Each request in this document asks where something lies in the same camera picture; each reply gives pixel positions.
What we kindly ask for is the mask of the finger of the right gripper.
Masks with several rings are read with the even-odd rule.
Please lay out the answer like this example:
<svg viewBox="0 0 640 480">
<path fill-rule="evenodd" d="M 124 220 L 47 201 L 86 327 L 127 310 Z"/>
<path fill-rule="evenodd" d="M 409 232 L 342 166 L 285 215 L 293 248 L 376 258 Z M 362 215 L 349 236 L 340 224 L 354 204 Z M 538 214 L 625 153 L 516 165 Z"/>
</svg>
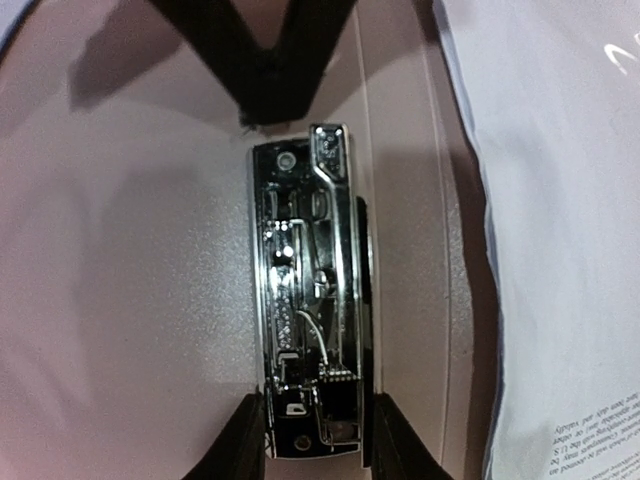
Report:
<svg viewBox="0 0 640 480">
<path fill-rule="evenodd" d="M 269 97 L 274 56 L 259 46 L 231 1 L 152 0 L 237 104 L 241 123 L 278 122 Z"/>
<path fill-rule="evenodd" d="M 354 8 L 353 1 L 290 1 L 269 65 L 269 121 L 306 116 Z"/>
</svg>

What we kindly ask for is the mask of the translucent brown folder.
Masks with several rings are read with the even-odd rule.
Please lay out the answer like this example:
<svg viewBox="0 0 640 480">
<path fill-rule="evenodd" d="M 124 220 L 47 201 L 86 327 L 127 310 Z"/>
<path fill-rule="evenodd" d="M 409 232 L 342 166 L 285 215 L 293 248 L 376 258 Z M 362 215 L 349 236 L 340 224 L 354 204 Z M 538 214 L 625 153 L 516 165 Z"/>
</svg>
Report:
<svg viewBox="0 0 640 480">
<path fill-rule="evenodd" d="M 428 1 L 362 1 L 309 122 L 372 210 L 377 379 L 482 475 L 496 299 Z M 238 110 L 145 1 L 1 5 L 1 475 L 179 479 L 257 383 Z"/>
</svg>

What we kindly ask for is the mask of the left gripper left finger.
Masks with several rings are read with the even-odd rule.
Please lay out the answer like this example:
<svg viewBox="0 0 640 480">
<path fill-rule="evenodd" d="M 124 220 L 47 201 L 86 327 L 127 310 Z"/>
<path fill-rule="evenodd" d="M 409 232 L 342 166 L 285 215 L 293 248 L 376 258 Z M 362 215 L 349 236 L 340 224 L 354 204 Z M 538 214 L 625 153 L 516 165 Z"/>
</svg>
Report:
<svg viewBox="0 0 640 480">
<path fill-rule="evenodd" d="M 245 395 L 205 455 L 183 479 L 264 479 L 265 430 L 263 395 Z"/>
</svg>

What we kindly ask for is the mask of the printed paper sheet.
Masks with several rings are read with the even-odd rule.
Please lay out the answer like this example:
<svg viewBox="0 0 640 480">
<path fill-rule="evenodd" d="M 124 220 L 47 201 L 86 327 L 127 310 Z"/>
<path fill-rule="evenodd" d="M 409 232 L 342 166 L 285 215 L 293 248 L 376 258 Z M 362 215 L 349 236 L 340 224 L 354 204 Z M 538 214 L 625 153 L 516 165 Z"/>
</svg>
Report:
<svg viewBox="0 0 640 480">
<path fill-rule="evenodd" d="M 488 479 L 639 475 L 639 5 L 438 1 L 499 301 Z"/>
</svg>

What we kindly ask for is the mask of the metal folder clip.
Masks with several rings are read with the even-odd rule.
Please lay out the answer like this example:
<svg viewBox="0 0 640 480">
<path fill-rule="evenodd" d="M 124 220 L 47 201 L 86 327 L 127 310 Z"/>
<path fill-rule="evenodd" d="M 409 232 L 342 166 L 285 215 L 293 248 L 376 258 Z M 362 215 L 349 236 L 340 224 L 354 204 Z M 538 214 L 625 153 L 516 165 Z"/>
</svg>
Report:
<svg viewBox="0 0 640 480">
<path fill-rule="evenodd" d="M 257 332 L 274 459 L 372 462 L 374 333 L 367 204 L 344 124 L 250 153 Z"/>
</svg>

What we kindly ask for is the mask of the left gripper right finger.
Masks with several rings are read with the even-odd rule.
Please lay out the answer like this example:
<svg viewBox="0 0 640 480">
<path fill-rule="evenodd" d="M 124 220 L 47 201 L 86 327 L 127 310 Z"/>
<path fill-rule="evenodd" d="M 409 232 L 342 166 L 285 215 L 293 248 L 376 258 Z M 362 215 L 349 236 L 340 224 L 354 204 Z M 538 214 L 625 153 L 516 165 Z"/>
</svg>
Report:
<svg viewBox="0 0 640 480">
<path fill-rule="evenodd" d="M 373 480 L 452 480 L 387 393 L 374 396 Z"/>
</svg>

